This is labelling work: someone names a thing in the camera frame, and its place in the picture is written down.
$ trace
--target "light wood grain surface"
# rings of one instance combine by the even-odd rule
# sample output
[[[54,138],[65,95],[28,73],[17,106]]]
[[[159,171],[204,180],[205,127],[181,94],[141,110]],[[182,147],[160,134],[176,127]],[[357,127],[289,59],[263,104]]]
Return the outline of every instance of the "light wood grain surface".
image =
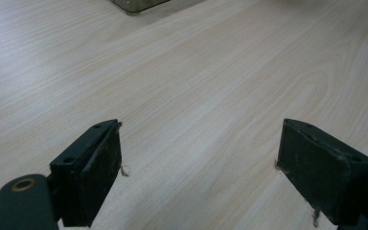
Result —
[[[368,0],[0,0],[0,188],[114,118],[130,177],[92,229],[314,229],[282,122],[368,154]]]

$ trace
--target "wooden floor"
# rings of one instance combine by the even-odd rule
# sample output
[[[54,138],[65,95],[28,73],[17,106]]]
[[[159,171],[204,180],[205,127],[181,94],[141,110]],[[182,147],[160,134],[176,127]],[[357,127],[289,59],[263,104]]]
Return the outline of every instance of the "wooden floor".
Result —
[[[0,188],[114,118],[130,177],[92,229],[315,229],[282,122],[368,154],[368,0],[0,0]]]

